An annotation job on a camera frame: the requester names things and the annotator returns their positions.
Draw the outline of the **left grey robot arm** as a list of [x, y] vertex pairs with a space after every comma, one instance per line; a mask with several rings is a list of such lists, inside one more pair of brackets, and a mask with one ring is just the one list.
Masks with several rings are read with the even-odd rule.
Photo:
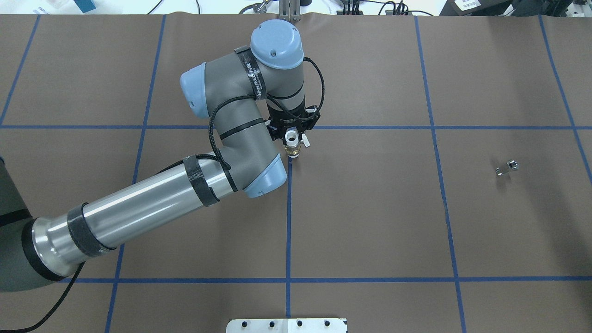
[[265, 195], [287, 181], [279, 150], [309, 146], [305, 132], [320, 117], [306, 107], [302, 36], [271, 19], [250, 44], [180, 76], [195, 116], [209, 121], [212, 151], [191, 154], [156, 175], [82, 203], [58, 217], [32, 217], [1, 162], [1, 291], [48, 286], [74, 276], [87, 260], [233, 192]]

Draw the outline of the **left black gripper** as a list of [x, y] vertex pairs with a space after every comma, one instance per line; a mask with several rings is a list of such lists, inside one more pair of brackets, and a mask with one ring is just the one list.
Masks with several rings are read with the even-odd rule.
[[281, 139], [288, 142], [285, 135], [294, 130], [297, 140], [302, 141], [302, 136], [307, 130], [312, 130], [320, 119], [320, 111], [316, 105], [305, 107], [304, 102], [296, 108], [288, 110], [278, 99], [268, 99], [268, 131], [273, 141]]

